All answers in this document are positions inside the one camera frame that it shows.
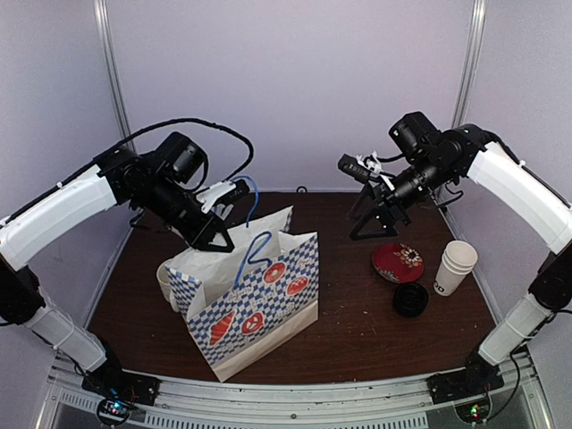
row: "brown tabletop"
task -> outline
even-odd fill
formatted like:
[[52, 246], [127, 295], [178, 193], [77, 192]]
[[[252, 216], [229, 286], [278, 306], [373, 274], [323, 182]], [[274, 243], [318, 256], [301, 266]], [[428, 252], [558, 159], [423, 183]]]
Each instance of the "brown tabletop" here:
[[[493, 328], [474, 278], [450, 297], [432, 282], [451, 234], [434, 206], [415, 206], [412, 224], [393, 239], [351, 241], [346, 213], [355, 194], [262, 194], [257, 215], [294, 205], [291, 232], [318, 231], [320, 317], [286, 344], [233, 376], [230, 383], [330, 383], [379, 380], [442, 371], [463, 365], [468, 352]], [[243, 218], [252, 199], [233, 212]], [[145, 225], [158, 225], [153, 215]], [[373, 269], [372, 251], [398, 241], [425, 261], [418, 281], [429, 291], [425, 312], [413, 319], [391, 307], [395, 285]], [[185, 249], [174, 234], [135, 230], [115, 267], [90, 329], [115, 349], [123, 365], [152, 374], [216, 381], [171, 310], [156, 281], [156, 268]]]

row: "blue bag handle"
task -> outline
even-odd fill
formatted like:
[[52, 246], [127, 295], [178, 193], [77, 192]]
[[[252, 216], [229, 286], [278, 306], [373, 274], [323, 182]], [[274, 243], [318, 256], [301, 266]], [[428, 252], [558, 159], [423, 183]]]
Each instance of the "blue bag handle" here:
[[[259, 239], [265, 238], [264, 241], [257, 247], [254, 249], [254, 245], [256, 244], [256, 242]], [[246, 255], [242, 258], [242, 262], [240, 263], [240, 268], [239, 271], [236, 274], [236, 278], [234, 279], [234, 287], [237, 287], [240, 284], [240, 278], [242, 277], [242, 273], [244, 272], [244, 268], [246, 266], [246, 264], [258, 264], [259, 262], [266, 262], [268, 264], [268, 266], [272, 265], [272, 259], [270, 259], [269, 257], [265, 257], [263, 259], [258, 259], [258, 260], [254, 260], [253, 257], [255, 257], [256, 255], [258, 255], [258, 253], [260, 253], [260, 251], [268, 244], [268, 242], [270, 241], [270, 239], [272, 238], [272, 233], [269, 231], [264, 231], [259, 233], [250, 243], [250, 246], [248, 246], [248, 250]]]

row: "blue rope handle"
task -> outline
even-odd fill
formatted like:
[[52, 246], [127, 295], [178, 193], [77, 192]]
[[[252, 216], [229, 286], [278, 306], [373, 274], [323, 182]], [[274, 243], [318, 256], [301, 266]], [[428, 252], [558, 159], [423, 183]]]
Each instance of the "blue rope handle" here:
[[[252, 252], [252, 249], [254, 247], [254, 245], [256, 244], [256, 242], [258, 241], [258, 239], [261, 239], [265, 237], [265, 240], [260, 244], [260, 246], [258, 246], [254, 252], [252, 253], [252, 255], [250, 255], [250, 252]], [[262, 259], [258, 259], [257, 261], [253, 260], [252, 258], [255, 257], [256, 255], [258, 255], [258, 253], [260, 253], [260, 251], [265, 248], [265, 246], [270, 242], [270, 239], [272, 238], [272, 233], [269, 231], [264, 231], [259, 233], [250, 243], [250, 246], [248, 246], [248, 250], [246, 255], [242, 258], [242, 262], [240, 263], [240, 268], [239, 271], [236, 273], [236, 278], [234, 279], [234, 287], [237, 287], [240, 284], [240, 278], [242, 277], [242, 273], [244, 272], [244, 268], [246, 266], [246, 264], [258, 264], [259, 262], [266, 262], [268, 264], [268, 266], [272, 265], [272, 260], [269, 257], [265, 257]]]
[[247, 216], [247, 228], [248, 228], [248, 224], [250, 223], [250, 218], [252, 217], [252, 214], [254, 214], [255, 210], [258, 207], [258, 200], [259, 200], [258, 186], [257, 186], [257, 183], [250, 176], [236, 176], [235, 178], [232, 179], [232, 182], [240, 181], [240, 180], [247, 181], [250, 184], [250, 186], [252, 187], [252, 189], [254, 190], [254, 205], [252, 206], [252, 208], [248, 212], [248, 216]]

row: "red food illustration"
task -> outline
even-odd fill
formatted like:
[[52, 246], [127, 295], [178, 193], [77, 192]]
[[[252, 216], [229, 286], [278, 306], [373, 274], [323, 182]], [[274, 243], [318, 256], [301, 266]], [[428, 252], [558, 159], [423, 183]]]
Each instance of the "red food illustration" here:
[[231, 312], [211, 326], [211, 346], [214, 346], [218, 341], [223, 339], [224, 335], [229, 331], [233, 319], [234, 312]]
[[284, 275], [286, 271], [286, 264], [283, 262], [277, 262], [268, 268], [265, 272], [265, 282], [266, 283], [274, 283], [278, 282], [278, 280]]
[[296, 295], [297, 293], [303, 291], [308, 283], [309, 281], [307, 277], [303, 275], [302, 277], [299, 277], [298, 279], [290, 283], [288, 289], [286, 290], [286, 293], [288, 295]]
[[244, 335], [250, 335], [251, 333], [260, 330], [264, 325], [265, 317], [260, 312], [255, 313], [242, 324], [242, 333]]

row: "logo on cup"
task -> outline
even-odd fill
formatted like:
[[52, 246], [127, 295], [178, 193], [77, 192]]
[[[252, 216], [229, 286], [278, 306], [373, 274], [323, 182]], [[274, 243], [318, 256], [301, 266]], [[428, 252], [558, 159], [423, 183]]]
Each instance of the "logo on cup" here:
[[442, 286], [440, 286], [437, 281], [433, 282], [433, 287], [434, 287], [437, 291], [439, 291], [439, 292], [444, 292], [444, 291], [445, 291], [445, 289], [444, 289]]

